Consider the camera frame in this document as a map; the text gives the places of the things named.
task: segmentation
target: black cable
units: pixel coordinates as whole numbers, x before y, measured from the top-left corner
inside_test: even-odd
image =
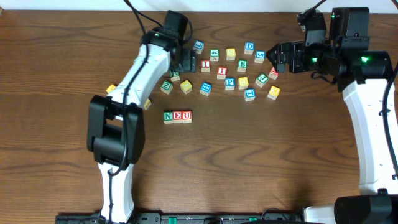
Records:
[[[391,135],[390,135],[389,127],[388,127],[387,114],[388,114],[388,112],[390,112],[390,109],[387,108],[387,103],[388,103],[387,100],[388,100],[388,95],[389,95],[391,86],[392,86],[392,84],[394,84],[394,80],[397,76],[397,72],[398,72],[398,62],[397,62],[397,65],[392,73],[392,76],[390,77],[390,79],[387,82],[386,89],[384,90],[382,110],[379,113],[379,115],[383,116],[384,134],[386,134],[388,150],[390,152],[392,165],[394,166],[394,171],[396,173],[395,177],[398,177],[398,163],[397,163],[396,154],[394,152],[394,148],[392,147]]]
[[[138,11],[137,9],[134,9],[135,11],[136,11],[136,13],[138,13],[140,16],[142,16],[142,17],[144,17],[144,18],[146,18],[146,19],[148,19],[148,20],[150,20],[150,21],[152,21],[152,22],[154,22],[154,23],[156,23],[157,25],[159,25],[160,27],[163,27],[163,25],[162,24],[160,24],[159,22],[157,22],[156,20],[154,20],[153,18],[151,18],[151,17],[149,17],[149,16],[146,16],[146,15],[144,15],[143,13],[141,13],[140,11]]]
[[[317,7],[319,7],[320,5],[322,5],[326,0],[321,0],[320,2],[318,2],[318,4],[316,4],[314,7],[312,7],[312,9],[316,9]]]
[[[143,13],[141,13],[140,11],[138,11],[136,8],[134,8],[134,7],[131,5],[131,3],[130,3],[129,0],[124,0],[124,2],[125,2],[125,3],[131,8],[131,10],[133,10],[135,13],[137,13],[137,14],[141,15],[142,17],[144,17],[144,18],[146,18],[146,19],[148,19],[148,20],[150,20],[150,21],[156,23],[156,24],[159,25],[160,27],[163,27],[163,25],[162,25],[161,23],[157,22],[156,20],[154,20],[153,18],[151,18],[151,17],[149,17],[149,16],[144,15]]]
[[[140,19],[140,17],[138,16],[137,10],[131,5],[129,0],[124,0],[124,2],[132,9],[134,15],[136,15],[137,20],[139,22],[139,25],[141,27],[142,33],[145,35],[145,28],[144,25],[142,24],[142,21]],[[131,80],[129,81],[129,83],[127,84],[127,86],[124,89],[124,93],[123,93],[123,102],[122,102],[122,114],[123,114],[123,131],[124,131],[124,151],[123,151],[123,158],[121,161],[120,166],[118,167],[116,172],[112,172],[112,170],[108,170],[108,176],[109,176],[109,217],[108,217],[108,223],[112,223],[112,208],[113,208],[113,200],[112,200],[112,179],[114,176],[118,175],[122,168],[125,166],[126,161],[127,161],[127,152],[129,149],[129,142],[128,142],[128,134],[127,134],[127,120],[128,117],[127,115],[127,111],[126,111],[126,107],[127,107],[127,96],[130,90],[130,87],[132,85],[132,83],[134,82],[134,80],[137,78],[139,72],[142,70],[142,68],[144,67],[144,65],[148,62],[148,57],[149,57],[149,47],[147,43],[144,43],[146,46],[146,55],[144,58],[143,63],[141,64],[141,66],[138,68],[138,70],[136,71],[136,73],[133,75],[133,77],[131,78]]]
[[[392,3],[396,6],[396,8],[398,9],[398,2],[397,2],[397,0],[391,0],[392,1]]]
[[[324,74],[323,72],[319,72],[319,71],[315,71],[315,72],[311,73],[311,78],[312,78],[312,79],[319,79],[319,78],[320,78],[320,79],[322,79],[322,80],[324,80],[324,81],[330,83],[331,85],[334,85],[334,84],[337,83],[336,77],[333,77],[333,80],[332,80],[332,81],[329,81],[329,79],[327,79],[327,78],[325,77],[325,74]]]

